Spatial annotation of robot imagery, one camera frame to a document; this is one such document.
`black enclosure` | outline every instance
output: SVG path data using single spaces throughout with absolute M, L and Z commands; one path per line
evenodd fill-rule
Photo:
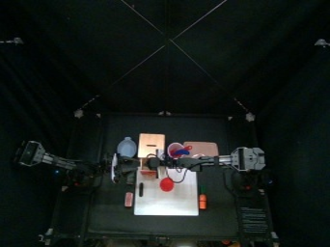
M 238 145 L 266 153 L 281 246 L 327 246 L 329 34 L 326 0 L 1 1 L 0 245 L 43 246 L 63 179 L 52 166 L 12 164 L 21 140 L 98 161 L 127 133 L 148 128 L 183 141 L 200 124 L 195 134 L 223 154 Z M 110 146 L 91 148 L 98 141 Z M 220 225 L 208 227 L 214 240 Z

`red object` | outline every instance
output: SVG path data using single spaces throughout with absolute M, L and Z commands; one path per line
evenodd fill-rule
M 132 205 L 132 193 L 127 192 L 126 194 L 126 207 L 131 207 Z
M 231 240 L 222 240 L 222 243 L 226 245 L 231 244 L 231 242 L 232 242 Z
M 168 192 L 174 188 L 174 182 L 171 178 L 163 178 L 160 181 L 160 188 L 164 192 Z
M 200 209 L 206 209 L 206 195 L 200 194 Z

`table surface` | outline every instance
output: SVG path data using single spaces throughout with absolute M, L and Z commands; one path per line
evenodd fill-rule
M 238 147 L 257 146 L 254 124 L 244 118 L 110 115 L 100 120 L 84 118 L 77 121 L 68 157 L 99 160 L 104 153 L 116 151 L 127 136 L 138 144 L 139 133 L 164 134 L 166 145 L 186 141 L 214 142 L 220 155 L 230 154 Z M 110 175 L 104 175 L 92 195 L 88 234 L 235 239 L 238 215 L 235 198 L 224 186 L 224 169 L 220 166 L 203 167 L 196 175 L 207 195 L 207 210 L 200 210 L 199 216 L 134 215 L 134 208 L 124 207 L 124 198 L 127 192 L 135 194 L 135 186 L 115 184 Z

